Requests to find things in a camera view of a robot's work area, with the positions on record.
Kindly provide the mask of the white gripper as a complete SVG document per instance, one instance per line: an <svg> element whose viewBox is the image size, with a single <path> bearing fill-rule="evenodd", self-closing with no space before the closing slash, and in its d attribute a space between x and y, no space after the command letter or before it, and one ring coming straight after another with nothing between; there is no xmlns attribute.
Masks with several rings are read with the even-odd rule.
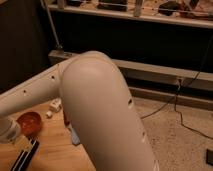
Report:
<svg viewBox="0 0 213 171"><path fill-rule="evenodd" d="M13 142L21 134L20 125L12 118L0 119L0 143Z"/></svg>

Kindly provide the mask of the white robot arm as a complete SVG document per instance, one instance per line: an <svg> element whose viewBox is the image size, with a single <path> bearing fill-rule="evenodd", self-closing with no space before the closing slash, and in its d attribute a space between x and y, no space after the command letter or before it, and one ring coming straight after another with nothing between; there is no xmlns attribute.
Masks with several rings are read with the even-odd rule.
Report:
<svg viewBox="0 0 213 171"><path fill-rule="evenodd" d="M10 115L59 97L96 171L159 171L127 83L104 53L64 60L0 95L0 143L20 135Z"/></svg>

